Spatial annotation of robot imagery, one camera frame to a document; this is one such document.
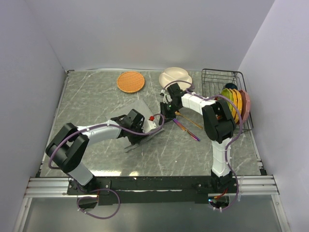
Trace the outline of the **grey cloth napkin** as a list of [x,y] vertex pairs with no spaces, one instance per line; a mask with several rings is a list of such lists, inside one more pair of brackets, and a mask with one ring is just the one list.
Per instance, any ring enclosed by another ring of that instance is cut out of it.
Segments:
[[[135,109],[139,113],[141,113],[145,118],[149,118],[153,115],[153,112],[150,110],[148,105],[145,103],[143,99],[136,100],[133,103],[130,103],[126,106],[120,107],[119,109],[115,110],[114,112],[110,113],[109,115],[106,115],[107,119],[111,119],[113,117],[121,116],[121,115],[127,115],[132,109]],[[146,143],[147,141],[151,140],[153,137],[157,136],[158,134],[162,133],[164,129],[161,129],[160,131],[146,136],[146,138],[142,139],[140,142],[132,145],[127,137],[125,138],[119,138],[119,144],[121,147],[123,147],[123,151],[125,153],[128,153],[130,150],[135,149],[136,147]]]

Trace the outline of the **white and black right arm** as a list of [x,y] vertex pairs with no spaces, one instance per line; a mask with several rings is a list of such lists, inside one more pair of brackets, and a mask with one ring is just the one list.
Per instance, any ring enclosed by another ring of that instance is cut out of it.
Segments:
[[175,119],[176,112],[182,108],[193,110],[203,116],[203,128],[212,143],[211,187],[215,192],[223,192],[232,181],[229,166],[230,142],[236,128],[226,100],[211,100],[195,92],[182,90],[177,82],[164,87],[161,93],[165,90],[169,99],[160,104],[160,110],[166,121]]

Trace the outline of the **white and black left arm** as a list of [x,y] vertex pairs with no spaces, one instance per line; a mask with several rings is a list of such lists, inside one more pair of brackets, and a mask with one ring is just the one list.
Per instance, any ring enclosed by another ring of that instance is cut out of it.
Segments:
[[98,188],[97,179],[82,163],[84,153],[92,144],[109,139],[128,138],[134,145],[147,137],[150,128],[145,117],[135,109],[127,115],[113,117],[102,124],[77,127],[65,124],[45,149],[50,161],[63,173],[73,178],[84,194],[91,194]]

